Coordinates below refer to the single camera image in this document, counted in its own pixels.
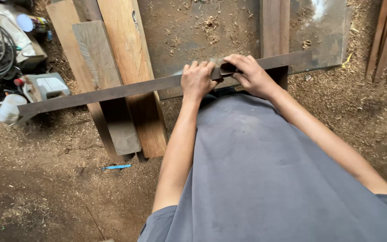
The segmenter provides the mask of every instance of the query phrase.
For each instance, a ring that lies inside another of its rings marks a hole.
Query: person
[[[252,56],[224,61],[250,95],[200,109],[218,81],[194,61],[139,242],[387,242],[387,182]]]

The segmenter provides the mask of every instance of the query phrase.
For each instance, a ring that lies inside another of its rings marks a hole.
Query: red cap
[[[22,86],[23,84],[25,84],[25,82],[22,80],[22,79],[20,79],[20,78],[18,78],[18,79],[14,79],[14,84],[16,85],[16,86]]]

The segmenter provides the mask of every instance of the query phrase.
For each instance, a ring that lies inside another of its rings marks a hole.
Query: left hand
[[[183,100],[201,102],[202,98],[219,84],[216,80],[210,80],[214,67],[215,63],[207,61],[199,65],[197,61],[185,65],[181,75]]]

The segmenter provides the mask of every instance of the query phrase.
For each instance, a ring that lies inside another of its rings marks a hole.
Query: dirt floor
[[[363,78],[379,1],[348,2],[360,31],[350,32],[350,62],[345,69],[293,75],[289,92],[387,180],[387,83]],[[47,17],[47,4],[38,0],[34,14]],[[57,37],[44,47],[47,65],[78,93]],[[169,133],[180,106],[181,98],[163,102]],[[19,126],[0,123],[0,241],[136,241],[151,211],[160,162],[135,157],[131,168],[101,171],[111,162],[85,106]]]

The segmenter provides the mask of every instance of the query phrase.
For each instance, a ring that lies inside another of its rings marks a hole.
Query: rusty metal sheet
[[[260,58],[259,0],[138,0],[155,78],[181,74],[193,60],[214,61],[231,54]],[[289,69],[299,73],[339,65],[343,58],[344,0],[291,0],[290,51],[311,41],[314,60]],[[225,78],[218,87],[237,85]],[[161,90],[160,99],[182,95]]]

